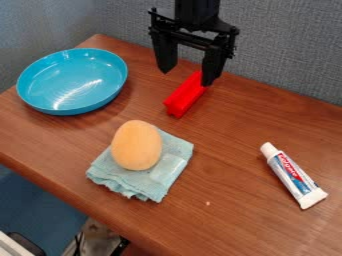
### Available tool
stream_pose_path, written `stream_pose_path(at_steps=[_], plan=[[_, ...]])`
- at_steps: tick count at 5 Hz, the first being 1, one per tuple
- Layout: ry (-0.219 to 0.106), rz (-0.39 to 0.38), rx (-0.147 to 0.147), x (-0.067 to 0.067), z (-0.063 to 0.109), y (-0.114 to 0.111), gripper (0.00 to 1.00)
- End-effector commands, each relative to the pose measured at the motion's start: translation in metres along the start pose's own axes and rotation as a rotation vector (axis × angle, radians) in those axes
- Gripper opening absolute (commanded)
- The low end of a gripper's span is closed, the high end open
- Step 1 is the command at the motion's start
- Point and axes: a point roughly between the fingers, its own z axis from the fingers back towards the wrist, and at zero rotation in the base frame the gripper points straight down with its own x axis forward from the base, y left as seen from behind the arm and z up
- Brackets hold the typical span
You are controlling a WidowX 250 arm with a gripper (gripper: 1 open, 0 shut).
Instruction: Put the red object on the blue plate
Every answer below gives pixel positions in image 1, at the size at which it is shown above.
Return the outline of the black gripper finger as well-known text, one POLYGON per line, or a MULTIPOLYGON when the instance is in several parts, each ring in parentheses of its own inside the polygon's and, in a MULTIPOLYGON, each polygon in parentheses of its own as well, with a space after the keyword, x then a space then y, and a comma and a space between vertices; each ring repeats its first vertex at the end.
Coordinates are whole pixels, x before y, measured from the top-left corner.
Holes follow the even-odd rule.
POLYGON ((177 41, 167 33, 151 32, 156 63, 160 71, 168 73, 177 64, 177 41))
POLYGON ((211 47, 204 52, 201 60, 201 85, 209 86, 220 76, 225 63, 225 53, 221 48, 211 47))

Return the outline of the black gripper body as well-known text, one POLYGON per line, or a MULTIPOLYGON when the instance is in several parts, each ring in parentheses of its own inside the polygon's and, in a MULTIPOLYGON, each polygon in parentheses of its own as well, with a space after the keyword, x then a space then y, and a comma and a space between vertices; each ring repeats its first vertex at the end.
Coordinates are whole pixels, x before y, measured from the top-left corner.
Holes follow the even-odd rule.
POLYGON ((239 29, 219 18, 220 0, 173 0, 173 9, 152 7, 152 31, 169 34, 179 44, 205 51, 211 44, 224 50, 225 58, 233 56, 239 29))

